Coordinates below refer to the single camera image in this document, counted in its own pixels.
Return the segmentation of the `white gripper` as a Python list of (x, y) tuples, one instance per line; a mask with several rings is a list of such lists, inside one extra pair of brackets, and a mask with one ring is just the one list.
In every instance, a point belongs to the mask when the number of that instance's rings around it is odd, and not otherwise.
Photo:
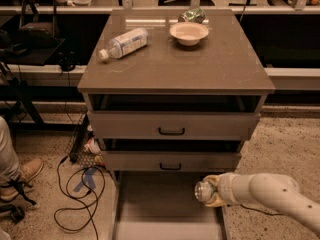
[(236, 204), (237, 200), (233, 194), (232, 182), (235, 178), (233, 173), (225, 173), (218, 175), (207, 175), (204, 181), (208, 181), (211, 184), (218, 183), (218, 195), (220, 198), (210, 199), (205, 203), (206, 207), (223, 207), (227, 204)]

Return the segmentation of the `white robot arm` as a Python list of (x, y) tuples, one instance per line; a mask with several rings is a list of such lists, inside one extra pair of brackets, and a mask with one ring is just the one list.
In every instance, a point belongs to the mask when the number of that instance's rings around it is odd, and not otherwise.
[(320, 205), (302, 195), (298, 183), (287, 175), (208, 175), (196, 184), (194, 192), (207, 207), (257, 203), (320, 234)]

